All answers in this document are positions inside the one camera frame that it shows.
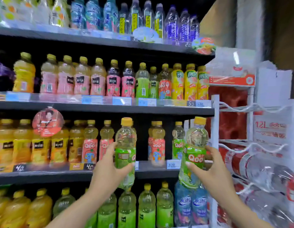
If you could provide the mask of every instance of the plastic bottle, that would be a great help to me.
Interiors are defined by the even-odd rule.
[[[152,130],[152,136],[151,163],[154,166],[162,166],[165,164],[165,130],[161,121],[156,122],[156,126]]]
[[[31,161],[31,142],[33,130],[31,120],[21,119],[19,127],[14,130],[13,163],[26,163]]]
[[[193,41],[200,36],[200,23],[197,15],[192,15],[190,18],[190,40]]]
[[[198,74],[195,71],[195,64],[187,64],[186,72],[184,74],[184,100],[196,100]]]
[[[84,130],[84,144],[82,145],[82,163],[93,163],[97,161],[97,135],[95,120],[88,120],[88,126]]]
[[[190,189],[197,189],[200,185],[198,177],[192,173],[185,164],[186,161],[194,163],[197,167],[203,168],[206,149],[204,146],[208,142],[208,133],[204,128],[206,118],[195,117],[194,126],[191,127],[185,137],[185,149],[182,156],[179,181],[182,185]]]
[[[185,145],[185,130],[182,127],[182,122],[176,122],[172,137],[172,159],[182,160]]]
[[[198,67],[197,100],[208,100],[209,76],[206,66]]]
[[[191,224],[191,191],[176,182],[174,190],[174,222],[176,227]]]
[[[0,122],[0,164],[11,164],[14,148],[13,120],[1,119]]]
[[[61,130],[52,136],[51,163],[67,162],[69,130],[64,125]]]
[[[76,67],[74,94],[89,95],[91,69],[88,66],[86,57],[79,58],[80,64]]]
[[[169,40],[178,39],[178,22],[179,15],[174,5],[170,6],[165,20],[165,37]]]
[[[22,228],[26,224],[31,200],[24,196],[24,190],[16,191],[13,198],[14,200],[5,208],[1,227]]]
[[[14,82],[13,91],[33,93],[36,69],[31,62],[31,54],[22,52],[20,55],[21,59],[14,64],[16,80]]]
[[[5,189],[0,189],[0,226],[3,222],[3,217],[5,214],[5,208],[8,206],[10,203],[10,199],[8,197],[5,197],[4,195],[6,194]]]
[[[71,206],[71,204],[75,201],[75,198],[70,195],[70,188],[63,188],[61,191],[61,197],[55,202],[53,207],[53,219],[56,218],[66,208]]]
[[[121,10],[119,12],[119,23],[118,30],[120,34],[129,34],[129,11],[127,3],[123,2],[121,4]]]
[[[70,130],[69,138],[69,162],[82,162],[82,145],[84,143],[84,128],[81,120],[75,120]]]
[[[192,192],[192,225],[207,225],[207,191],[202,185]]]
[[[34,165],[46,165],[50,161],[51,138],[33,133],[31,161]]]
[[[39,0],[37,11],[35,12],[34,18],[37,24],[50,24],[51,19],[51,0]]]
[[[148,160],[152,160],[152,145],[153,145],[153,134],[152,131],[153,129],[156,127],[157,122],[156,121],[152,121],[151,122],[151,127],[148,129],[148,134],[149,134],[149,138],[148,138]]]
[[[104,31],[118,32],[118,8],[115,0],[107,0],[104,5]]]
[[[90,95],[104,96],[106,93],[106,68],[103,66],[103,60],[96,58],[95,65],[91,70],[91,91]]]
[[[101,140],[99,142],[99,160],[102,160],[107,147],[113,143],[114,130],[111,127],[111,120],[104,121],[104,127],[100,130]]]
[[[183,9],[178,21],[179,41],[190,41],[190,15],[187,9]]]
[[[59,27],[69,27],[67,0],[55,0],[51,14],[51,24]]]
[[[86,3],[86,25],[88,30],[100,28],[100,7],[98,0],[89,0]]]
[[[132,68],[132,62],[126,61],[126,65],[123,71],[122,77],[122,97],[135,97],[134,85],[135,77],[134,70]]]
[[[146,63],[141,62],[140,68],[135,75],[135,88],[137,98],[148,98],[149,95],[149,72]]]
[[[157,228],[165,227],[173,227],[173,194],[164,181],[157,193]]]
[[[162,65],[159,79],[159,99],[171,99],[171,73],[168,71],[168,64]]]
[[[120,169],[128,165],[130,162],[135,162],[136,159],[136,133],[131,128],[132,118],[122,118],[122,128],[116,132],[115,141],[117,146],[115,148],[115,165]],[[124,180],[120,183],[119,188],[126,189],[134,183],[134,170],[127,174]]]
[[[53,201],[46,194],[46,189],[39,189],[37,197],[28,209],[27,226],[31,228],[46,227],[52,218],[52,206]]]
[[[130,7],[130,28],[131,28],[131,34],[133,33],[133,31],[140,27],[140,19],[139,19],[139,0],[132,0],[132,5]]]
[[[71,4],[71,28],[85,28],[85,1],[74,0]]]
[[[158,33],[159,38],[164,38],[165,30],[164,29],[165,24],[165,12],[163,10],[163,4],[159,3],[156,7],[156,12],[154,14],[154,30]]]
[[[144,191],[138,198],[138,228],[156,226],[156,197],[149,183],[144,184]]]
[[[114,193],[98,209],[97,228],[115,227],[116,196]]]
[[[149,98],[159,98],[159,80],[157,78],[157,68],[150,67],[149,76]]]
[[[145,1],[143,14],[144,14],[144,26],[154,29],[154,12],[153,12],[150,0]]]
[[[118,228],[135,228],[136,225],[136,197],[127,188],[118,200]]]
[[[184,73],[182,71],[182,65],[175,63],[173,65],[173,71],[171,73],[172,80],[172,99],[183,100],[184,98]]]
[[[48,54],[46,56],[48,59],[41,66],[41,93],[56,94],[58,87],[58,66],[56,61],[56,56]]]
[[[72,57],[65,55],[64,62],[58,68],[58,94],[74,93],[74,74],[75,68],[72,64]]]
[[[119,97],[120,94],[121,77],[118,68],[118,61],[111,60],[111,67],[108,69],[107,76],[107,96]]]

